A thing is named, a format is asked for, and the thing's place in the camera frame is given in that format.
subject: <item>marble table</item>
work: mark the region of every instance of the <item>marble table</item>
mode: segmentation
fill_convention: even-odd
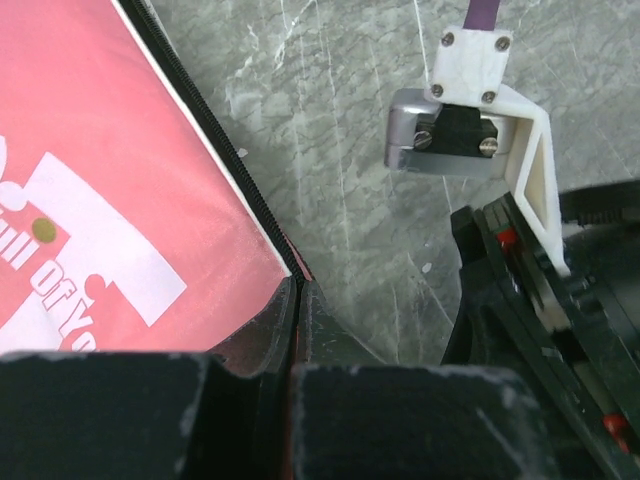
[[[423,87],[466,0],[152,0],[342,325],[388,362],[439,361],[457,313],[449,214],[499,182],[390,173],[393,92]],[[510,0],[506,83],[552,118],[562,189],[640,171],[640,2]]]

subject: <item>pink fabric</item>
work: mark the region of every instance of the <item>pink fabric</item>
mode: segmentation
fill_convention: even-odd
[[[109,0],[0,2],[0,65],[0,353],[206,350],[264,308],[279,259]]]

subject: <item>screw head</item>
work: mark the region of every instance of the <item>screw head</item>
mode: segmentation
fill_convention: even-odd
[[[480,142],[479,149],[485,157],[493,157],[498,151],[498,140],[494,137],[487,137]]]
[[[442,88],[442,85],[435,84],[431,86],[431,94],[434,97],[436,98],[441,97],[443,93],[444,93],[444,89]]]
[[[442,37],[442,45],[445,47],[450,47],[451,45],[453,45],[453,42],[455,41],[456,37],[453,35],[453,33],[448,32],[447,34],[445,34],[444,37]]]
[[[511,46],[511,39],[509,37],[500,37],[496,40],[496,50],[499,52],[506,52]]]
[[[418,150],[424,150],[433,142],[431,132],[420,130],[413,136],[413,147]]]
[[[496,93],[495,92],[484,92],[484,95],[482,95],[482,102],[483,103],[493,103],[493,101],[496,99]]]

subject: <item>gold dot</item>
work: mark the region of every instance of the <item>gold dot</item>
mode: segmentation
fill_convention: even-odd
[[[31,225],[33,236],[42,243],[51,243],[56,239],[56,226],[48,218],[37,218]]]

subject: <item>zipper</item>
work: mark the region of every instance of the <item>zipper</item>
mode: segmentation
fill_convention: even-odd
[[[187,105],[213,148],[220,155],[229,173],[244,194],[249,207],[253,210],[256,218],[269,236],[269,240],[282,255],[285,264],[296,281],[298,291],[300,291],[305,282],[305,276],[296,260],[293,249],[287,243],[278,222],[247,168],[238,157],[238,153],[231,144],[229,137],[227,137],[213,112],[204,98],[202,98],[200,91],[191,80],[191,77],[189,77],[167,37],[149,12],[144,0],[119,0],[119,3],[158,62],[158,65],[162,68],[167,79]]]

